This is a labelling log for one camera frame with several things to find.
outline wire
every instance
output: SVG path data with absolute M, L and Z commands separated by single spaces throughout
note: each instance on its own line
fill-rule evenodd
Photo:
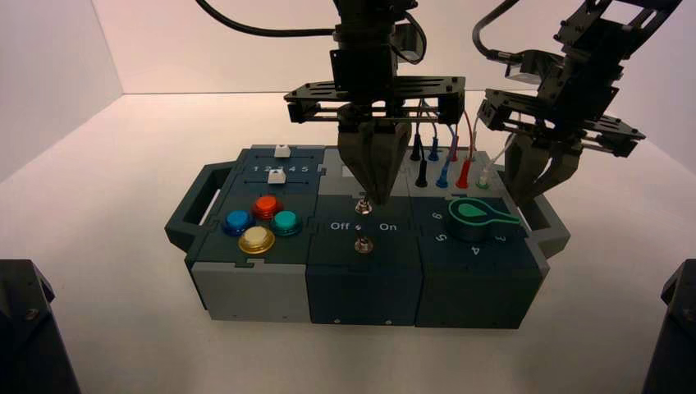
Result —
M 334 29 L 301 29 L 301 30 L 271 30 L 261 29 L 249 25 L 243 25 L 235 22 L 232 19 L 224 16 L 218 10 L 213 8 L 205 0 L 196 0 L 198 5 L 203 8 L 215 21 L 223 25 L 246 34 L 260 35 L 262 37 L 314 37 L 319 35 L 332 35 Z
M 513 135 L 508 136 L 507 143 L 505 144 L 505 147 L 500 151 L 499 154 L 496 155 L 495 158 L 493 158 L 490 162 L 488 162 L 488 164 L 486 164 L 486 167 L 484 167 L 483 170 L 481 171 L 481 176 L 478 178 L 478 182 L 477 182 L 478 187 L 482 187 L 484 189 L 488 188 L 488 173 L 491 171 L 491 168 L 493 168 L 493 166 L 496 164 L 498 159 L 503 154 L 505 154 L 505 152 L 507 152 L 508 149 L 510 149 L 514 140 L 515 140 L 515 138 L 513 138 Z
M 474 26 L 474 31 L 472 33 L 472 38 L 474 40 L 474 45 L 484 55 L 488 60 L 493 60 L 496 62 L 503 63 L 515 63 L 520 62 L 519 57 L 508 52 L 503 52 L 498 49 L 488 49 L 486 45 L 481 41 L 481 30 L 484 27 L 490 25 L 494 20 L 500 17 L 502 14 L 508 12 L 515 4 L 520 0 L 505 0 L 498 7 L 496 7 L 491 13 L 484 16 L 481 21 L 479 21 L 476 26 Z
M 471 121 L 469 120 L 469 114 L 464 110 L 464 117 L 466 118 L 466 125 L 469 126 L 469 160 L 474 157 L 474 150 L 476 149 L 474 140 L 474 129 L 471 128 Z
M 428 102 L 425 101 L 425 98 L 422 98 L 422 99 L 419 100 L 418 106 L 419 106 L 419 109 L 420 109 L 420 108 L 426 108 L 426 109 L 424 110 L 424 112 L 425 112 L 426 114 L 428 114 L 428 115 L 433 115 L 434 117 L 437 117 L 437 116 L 438 116 L 438 114 L 435 113 L 434 111 L 428 111 L 428 108 L 431 108 L 431 109 L 432 109 L 433 107 L 431 107 L 430 104 L 428 104 Z M 433 132 L 435 133 L 435 138 L 437 138 L 437 124 L 435 123 L 435 121 L 431 121 L 430 124 L 433 125 Z
M 391 45 L 391 50 L 400 58 L 406 60 L 407 62 L 411 64 L 418 64 L 425 59 L 425 53 L 428 51 L 428 38 L 425 36 L 425 31 L 423 28 L 420 26 L 420 23 L 408 12 L 406 14 L 406 20 L 415 28 L 415 30 L 418 32 L 418 35 L 420 36 L 420 39 L 423 41 L 423 52 L 420 54 L 420 57 L 418 59 L 410 59 L 406 57 L 404 53 L 402 53 L 399 48 L 396 47 L 396 45 L 392 44 Z

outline black cable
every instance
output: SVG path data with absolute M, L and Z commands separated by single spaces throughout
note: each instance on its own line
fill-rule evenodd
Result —
M 246 34 L 260 35 L 262 37 L 313 37 L 318 35 L 332 35 L 333 29 L 301 29 L 301 30 L 271 30 L 271 29 L 260 29 L 258 27 L 253 27 L 249 25 L 242 25 L 239 22 L 235 22 L 232 19 L 224 16 L 218 10 L 213 8 L 205 0 L 196 0 L 198 5 L 203 8 L 208 15 L 212 16 L 215 21 L 222 23 L 223 25 Z
M 508 52 L 503 52 L 497 49 L 488 49 L 483 42 L 481 42 L 481 30 L 484 27 L 490 25 L 494 20 L 500 17 L 502 14 L 508 12 L 515 4 L 520 0 L 505 0 L 496 9 L 491 11 L 488 15 L 484 16 L 481 21 L 479 21 L 476 26 L 474 26 L 474 32 L 472 33 L 472 38 L 474 39 L 474 45 L 484 55 L 488 60 L 493 60 L 496 62 L 503 63 L 515 63 L 520 60 L 516 55 Z
M 406 60 L 407 62 L 411 64 L 418 64 L 425 59 L 425 53 L 428 51 L 428 38 L 425 36 L 425 31 L 423 30 L 423 27 L 420 26 L 420 23 L 418 23 L 418 21 L 410 13 L 406 12 L 405 14 L 406 20 L 415 28 L 416 32 L 418 32 L 418 35 L 420 36 L 420 39 L 423 40 L 423 52 L 420 54 L 418 59 L 413 60 L 407 58 L 406 55 L 401 53 L 399 48 L 397 48 L 395 45 L 391 46 L 391 50 L 394 51 L 398 57 Z

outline white table surface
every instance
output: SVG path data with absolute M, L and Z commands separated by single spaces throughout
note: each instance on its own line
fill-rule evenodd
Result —
M 662 285 L 696 256 L 696 176 L 650 142 L 586 151 L 547 193 L 572 238 L 520 330 L 212 321 L 163 229 L 199 169 L 336 137 L 292 125 L 279 94 L 131 95 L 0 184 L 2 256 L 53 284 L 84 392 L 639 392 Z M 478 146 L 504 138 L 481 130 Z

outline gray panel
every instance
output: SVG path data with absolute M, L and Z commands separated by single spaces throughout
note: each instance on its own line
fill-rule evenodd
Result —
M 216 320 L 308 322 L 305 266 L 197 262 L 191 273 L 210 317 Z

